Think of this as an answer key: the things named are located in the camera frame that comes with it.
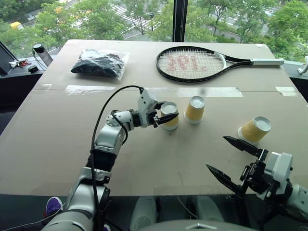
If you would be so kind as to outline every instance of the yellow paper cup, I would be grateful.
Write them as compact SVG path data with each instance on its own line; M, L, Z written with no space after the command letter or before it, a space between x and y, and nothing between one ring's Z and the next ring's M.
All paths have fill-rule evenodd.
M175 112L178 112L178 106L173 102L166 102L160 107L161 117ZM162 124L161 126L167 130L174 130L178 127L178 125L179 125L179 115L174 119L172 119L171 121Z
M193 96L189 100L188 107L184 112L184 118L188 123L198 124L203 118L204 99L200 96Z
M258 116L238 129L238 135L252 145L257 144L271 130L271 122L265 117Z

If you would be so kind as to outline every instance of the cardboard surface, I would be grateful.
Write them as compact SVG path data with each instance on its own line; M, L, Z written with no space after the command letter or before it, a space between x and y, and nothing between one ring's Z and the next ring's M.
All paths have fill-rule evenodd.
M98 113L113 90L68 93L33 90L0 136L0 193L67 195L86 163ZM255 158L226 142L222 136L255 116L265 116L272 130L259 147L293 154L291 180L308 186L308 107L300 95L279 92L242 92L242 97L205 97L205 115L198 125L183 118L189 102L175 91L155 91L159 101L178 105L180 125L175 131L136 128L129 133L112 171L108 187L113 196L220 194L220 184L205 163L239 183L245 165ZM123 91L112 109L137 108L139 92Z
M67 85L144 87L237 87L240 91L276 91L275 87L294 87L282 67L239 67L203 83L178 83L160 75L157 55L174 46L200 46L237 58L274 58L266 45L227 43L172 43L141 41L69 40L61 49L35 89L65 89ZM71 73L84 49L129 52L129 60L121 81Z

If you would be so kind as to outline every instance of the racket handle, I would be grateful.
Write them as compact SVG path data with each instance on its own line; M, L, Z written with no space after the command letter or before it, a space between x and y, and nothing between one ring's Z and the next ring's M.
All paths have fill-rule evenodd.
M281 66L284 63L284 59L251 59L252 65L262 66Z

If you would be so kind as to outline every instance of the crosswalk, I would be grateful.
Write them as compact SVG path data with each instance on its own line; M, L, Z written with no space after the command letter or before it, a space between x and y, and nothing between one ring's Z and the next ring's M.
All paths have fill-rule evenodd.
M134 13L131 12L130 14L128 14L127 9L125 7L122 6L118 6L115 4L110 3L111 6L111 10L114 11L116 13L116 15L119 15L120 17L124 18L125 20L128 20L131 22L131 27L129 29L132 29L134 27L138 27L140 28L140 22L137 22L136 19L133 18ZM146 19L142 19L141 20L141 24L142 27L144 28L144 30L151 30L151 25L150 25L150 20L146 20ZM155 30L157 28L157 25L153 25L153 30Z

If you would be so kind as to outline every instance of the racket strings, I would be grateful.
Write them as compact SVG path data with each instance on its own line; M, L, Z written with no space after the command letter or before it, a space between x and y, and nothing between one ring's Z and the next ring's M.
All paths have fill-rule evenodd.
M158 60L165 73L184 79L205 78L224 68L224 61L216 54L198 49L176 49L163 53Z

